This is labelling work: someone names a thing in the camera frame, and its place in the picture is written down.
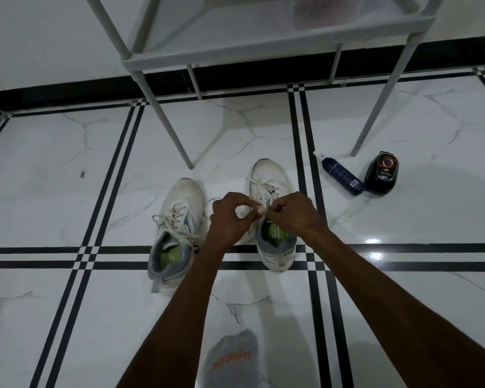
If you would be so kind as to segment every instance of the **black container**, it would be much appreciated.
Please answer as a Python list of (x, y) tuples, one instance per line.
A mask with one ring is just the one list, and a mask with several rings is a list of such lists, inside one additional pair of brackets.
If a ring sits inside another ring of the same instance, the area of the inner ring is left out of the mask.
[(354, 174), (345, 169), (340, 162), (333, 158), (314, 153), (322, 159), (323, 169), (329, 173), (340, 185), (354, 196), (360, 195), (366, 186)]
[(395, 186), (399, 161), (393, 154), (381, 151), (368, 167), (365, 184), (370, 192), (385, 195)]

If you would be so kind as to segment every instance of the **shoe insole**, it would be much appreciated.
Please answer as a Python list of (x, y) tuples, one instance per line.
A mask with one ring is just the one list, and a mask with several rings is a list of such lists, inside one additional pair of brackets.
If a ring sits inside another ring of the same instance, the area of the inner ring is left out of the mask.
[(174, 245), (162, 250), (162, 256), (160, 257), (160, 269), (163, 271), (165, 267), (176, 264), (181, 259), (181, 247), (180, 245)]
[(280, 244), (280, 240), (289, 236), (283, 229), (279, 228), (272, 222), (266, 222), (262, 225), (262, 235), (264, 236), (264, 239), (271, 243), (275, 248)]

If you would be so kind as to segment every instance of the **white wall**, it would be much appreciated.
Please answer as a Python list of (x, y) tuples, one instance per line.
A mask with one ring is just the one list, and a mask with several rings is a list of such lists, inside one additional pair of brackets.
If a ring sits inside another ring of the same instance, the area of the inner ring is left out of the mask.
[[(102, 1), (126, 40), (143, 0)], [(485, 36), (485, 0), (446, 0), (426, 40), (478, 36)], [(403, 40), (345, 48), (398, 45)], [(120, 75), (126, 72), (118, 54), (85, 0), (0, 0), (0, 90)]]

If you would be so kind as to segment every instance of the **hand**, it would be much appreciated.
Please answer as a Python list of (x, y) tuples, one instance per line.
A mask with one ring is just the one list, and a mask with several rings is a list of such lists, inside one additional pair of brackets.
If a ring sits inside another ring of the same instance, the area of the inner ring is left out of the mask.
[[(239, 205), (247, 205), (253, 209), (241, 219), (235, 213), (235, 208)], [(217, 245), (223, 249), (223, 252), (239, 241), (251, 224), (266, 211), (260, 203), (236, 192), (229, 192), (221, 200), (213, 202), (212, 209), (213, 214), (210, 215), (210, 229), (205, 245)]]
[(309, 197), (300, 192), (285, 195), (268, 209), (266, 217), (287, 233), (302, 238), (306, 243), (320, 228), (327, 228), (323, 218), (312, 205)]

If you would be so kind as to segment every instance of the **blue spray bottle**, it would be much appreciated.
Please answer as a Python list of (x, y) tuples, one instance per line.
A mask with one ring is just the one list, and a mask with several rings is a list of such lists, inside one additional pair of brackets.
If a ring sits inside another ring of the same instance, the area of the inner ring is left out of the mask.
[(360, 195), (366, 189), (366, 185), (345, 169), (336, 159), (328, 158), (317, 151), (313, 154), (322, 160), (323, 169), (354, 196)]

